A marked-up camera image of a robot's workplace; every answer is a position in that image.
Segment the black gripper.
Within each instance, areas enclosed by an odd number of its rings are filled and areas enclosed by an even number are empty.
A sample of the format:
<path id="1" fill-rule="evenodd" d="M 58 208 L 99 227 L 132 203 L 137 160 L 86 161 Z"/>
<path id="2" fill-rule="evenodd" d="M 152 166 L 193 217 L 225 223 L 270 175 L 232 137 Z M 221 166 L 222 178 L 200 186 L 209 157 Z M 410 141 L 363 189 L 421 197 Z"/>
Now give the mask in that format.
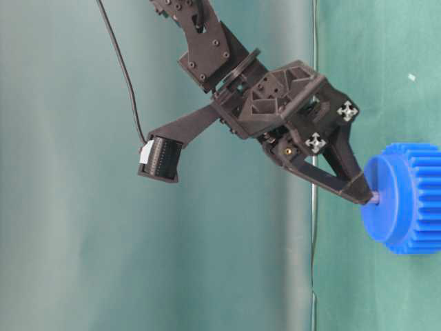
<path id="1" fill-rule="evenodd" d="M 327 78 L 295 61 L 269 71 L 259 60 L 223 65 L 214 103 L 242 139 L 259 140 L 278 165 L 352 203 L 365 205 L 371 189 L 349 144 L 358 106 Z M 332 175 L 306 162 L 321 154 Z"/>

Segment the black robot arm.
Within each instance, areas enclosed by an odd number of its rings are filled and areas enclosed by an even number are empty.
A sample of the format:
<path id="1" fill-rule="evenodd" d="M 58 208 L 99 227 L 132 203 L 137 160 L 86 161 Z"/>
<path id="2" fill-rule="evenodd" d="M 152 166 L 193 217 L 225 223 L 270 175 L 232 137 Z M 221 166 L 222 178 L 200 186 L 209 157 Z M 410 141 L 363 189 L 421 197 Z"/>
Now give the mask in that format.
<path id="1" fill-rule="evenodd" d="M 155 1 L 183 30 L 181 67 L 212 102 L 149 134 L 139 174 L 176 183 L 181 151 L 213 122 L 255 139 L 286 171 L 360 205 L 373 196 L 349 144 L 358 106 L 302 61 L 268 70 L 208 1 Z"/>

